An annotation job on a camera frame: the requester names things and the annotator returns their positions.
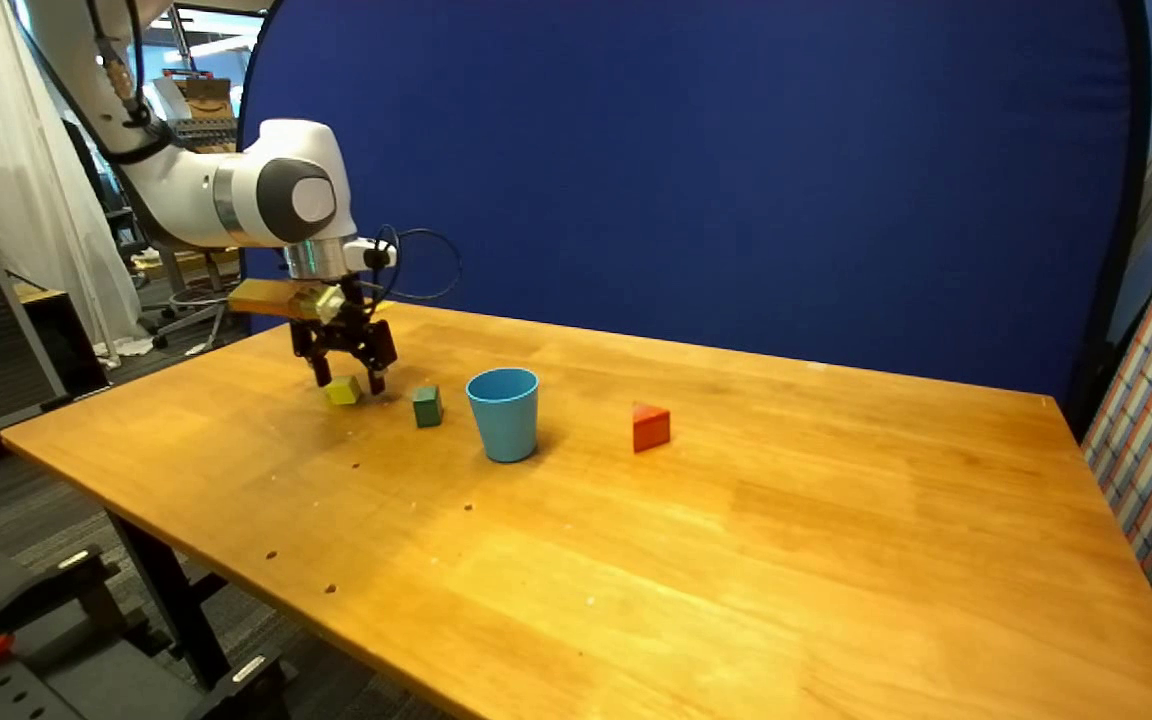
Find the table leg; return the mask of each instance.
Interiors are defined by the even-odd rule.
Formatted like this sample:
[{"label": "table leg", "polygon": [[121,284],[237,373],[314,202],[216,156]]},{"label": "table leg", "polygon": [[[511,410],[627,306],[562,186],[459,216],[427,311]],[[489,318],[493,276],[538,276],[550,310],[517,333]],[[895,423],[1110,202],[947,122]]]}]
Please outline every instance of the table leg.
[{"label": "table leg", "polygon": [[204,603],[195,602],[177,552],[158,545],[154,536],[140,531],[136,526],[107,517],[121,539],[128,545],[128,555],[154,602],[158,615],[168,619],[177,649],[182,652],[190,677],[204,690],[216,690],[226,672],[226,655],[219,652],[219,641],[204,615]]}]

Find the floor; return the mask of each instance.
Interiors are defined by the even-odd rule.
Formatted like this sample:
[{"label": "floor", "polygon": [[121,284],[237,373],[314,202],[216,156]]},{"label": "floor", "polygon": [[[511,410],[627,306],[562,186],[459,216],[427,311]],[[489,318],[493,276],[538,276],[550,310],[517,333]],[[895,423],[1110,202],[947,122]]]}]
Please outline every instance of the floor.
[{"label": "floor", "polygon": [[[177,333],[168,348],[154,348],[150,355],[140,355],[140,361],[123,361],[110,373],[110,385],[186,361],[182,348],[199,343],[204,338],[209,338],[209,326]],[[154,607],[149,603],[136,582],[136,567],[128,564],[103,514],[84,493],[50,482],[47,473],[0,447],[0,555],[13,555],[26,567],[45,567],[58,560],[63,552],[90,549],[90,545],[107,560],[121,564],[121,577],[110,582],[116,602],[154,619]],[[266,652],[266,655],[278,655],[284,669],[293,669],[293,683],[286,683],[293,716],[308,716],[308,720],[318,720],[318,716],[440,720],[444,716],[427,702],[408,691],[402,683],[341,655],[334,649],[314,641],[308,628],[270,612],[245,590],[226,586],[204,607],[223,652],[237,663],[245,655]],[[178,672],[178,680],[186,680],[186,669],[171,659],[171,652],[164,652],[158,663],[168,663],[171,672]]]}]

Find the wooden tabletop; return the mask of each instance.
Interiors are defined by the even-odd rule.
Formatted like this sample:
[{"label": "wooden tabletop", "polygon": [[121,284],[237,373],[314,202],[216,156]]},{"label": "wooden tabletop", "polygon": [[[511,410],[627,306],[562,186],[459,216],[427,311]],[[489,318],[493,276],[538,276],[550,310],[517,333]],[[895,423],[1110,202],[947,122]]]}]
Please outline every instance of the wooden tabletop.
[{"label": "wooden tabletop", "polygon": [[[1152,720],[1152,590],[1053,402],[382,318],[398,363],[359,410],[264,333],[2,442],[475,716]],[[475,446],[493,363],[538,373],[529,465]],[[631,453],[637,405],[668,447]]]}]

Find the red block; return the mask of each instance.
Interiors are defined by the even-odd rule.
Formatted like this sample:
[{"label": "red block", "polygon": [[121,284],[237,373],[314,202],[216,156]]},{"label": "red block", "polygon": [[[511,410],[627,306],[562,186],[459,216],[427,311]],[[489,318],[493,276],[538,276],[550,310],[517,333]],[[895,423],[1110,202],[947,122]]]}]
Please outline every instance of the red block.
[{"label": "red block", "polygon": [[637,410],[631,414],[631,453],[646,453],[668,446],[668,410]]}]

